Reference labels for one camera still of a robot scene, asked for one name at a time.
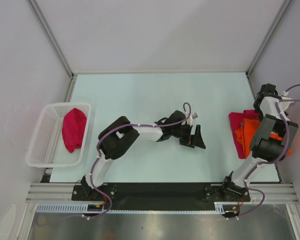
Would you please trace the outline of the orange t-shirt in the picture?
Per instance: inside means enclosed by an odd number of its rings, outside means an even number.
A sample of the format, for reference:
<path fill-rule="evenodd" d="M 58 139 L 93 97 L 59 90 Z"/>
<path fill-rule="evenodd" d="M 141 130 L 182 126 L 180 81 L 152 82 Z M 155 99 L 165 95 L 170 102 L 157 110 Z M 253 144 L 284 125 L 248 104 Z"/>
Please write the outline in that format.
<path fill-rule="evenodd" d="M 236 149 L 240 159 L 247 159 L 251 153 L 250 144 L 261 122 L 258 119 L 244 118 L 234 130 Z"/>

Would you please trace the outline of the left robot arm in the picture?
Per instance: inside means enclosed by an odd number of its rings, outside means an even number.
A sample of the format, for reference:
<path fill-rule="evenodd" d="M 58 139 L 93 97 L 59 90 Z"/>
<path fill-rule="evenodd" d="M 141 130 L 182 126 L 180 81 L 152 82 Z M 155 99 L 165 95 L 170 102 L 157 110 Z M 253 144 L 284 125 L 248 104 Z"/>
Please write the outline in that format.
<path fill-rule="evenodd" d="M 97 157 L 92 167 L 81 179 L 83 194 L 90 200 L 100 196 L 100 186 L 112 163 L 121 158 L 137 139 L 153 142 L 167 141 L 170 137 L 179 139 L 179 144 L 190 148 L 206 149 L 201 134 L 201 126 L 195 126 L 196 113 L 174 111 L 169 117 L 163 117 L 153 124 L 131 123 L 126 116 L 121 116 L 98 136 Z"/>

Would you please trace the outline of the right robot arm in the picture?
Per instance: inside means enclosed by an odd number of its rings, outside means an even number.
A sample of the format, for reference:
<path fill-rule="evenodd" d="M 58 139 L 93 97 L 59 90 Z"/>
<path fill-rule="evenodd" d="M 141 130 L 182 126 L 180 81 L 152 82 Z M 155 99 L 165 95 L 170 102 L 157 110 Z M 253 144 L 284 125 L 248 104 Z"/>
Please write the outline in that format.
<path fill-rule="evenodd" d="M 260 171 L 287 156 L 299 129 L 286 115 L 292 102 L 287 93 L 279 95 L 275 85 L 261 86 L 253 104 L 261 122 L 250 142 L 251 157 L 224 178 L 220 194 L 225 200 L 234 201 L 248 194 L 251 180 Z"/>

